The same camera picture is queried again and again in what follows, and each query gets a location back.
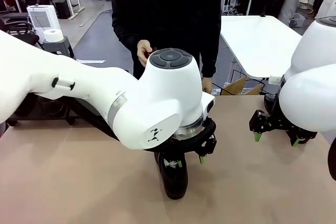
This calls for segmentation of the person's right hand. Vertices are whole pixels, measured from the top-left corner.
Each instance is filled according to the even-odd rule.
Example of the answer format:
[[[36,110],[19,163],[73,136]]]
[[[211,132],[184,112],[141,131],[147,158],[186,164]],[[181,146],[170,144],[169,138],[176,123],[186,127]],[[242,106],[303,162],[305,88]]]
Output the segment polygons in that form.
[[[153,52],[153,49],[148,40],[140,40],[137,44],[137,56],[142,66],[146,66],[148,56]]]

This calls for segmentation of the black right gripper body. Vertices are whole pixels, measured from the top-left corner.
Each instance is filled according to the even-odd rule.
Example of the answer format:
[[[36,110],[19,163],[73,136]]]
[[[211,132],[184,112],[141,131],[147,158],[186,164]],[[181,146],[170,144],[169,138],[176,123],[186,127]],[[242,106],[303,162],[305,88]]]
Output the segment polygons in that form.
[[[290,130],[290,122],[284,116],[282,110],[280,108],[275,108],[270,113],[265,115],[266,117],[266,131],[273,130]]]

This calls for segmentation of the person's left hand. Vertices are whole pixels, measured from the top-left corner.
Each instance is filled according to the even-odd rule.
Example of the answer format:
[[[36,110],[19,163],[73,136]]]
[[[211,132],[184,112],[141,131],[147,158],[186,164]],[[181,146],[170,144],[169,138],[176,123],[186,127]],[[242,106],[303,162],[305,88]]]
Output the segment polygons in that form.
[[[211,94],[212,88],[213,88],[212,78],[203,77],[202,78],[203,92]]]

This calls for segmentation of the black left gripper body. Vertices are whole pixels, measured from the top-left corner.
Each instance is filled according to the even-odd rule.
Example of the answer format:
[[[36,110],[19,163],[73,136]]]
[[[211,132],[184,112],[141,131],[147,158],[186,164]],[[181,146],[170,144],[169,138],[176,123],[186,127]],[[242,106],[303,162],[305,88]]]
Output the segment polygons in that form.
[[[165,159],[184,159],[185,153],[179,151],[165,151],[163,152],[163,157]]]

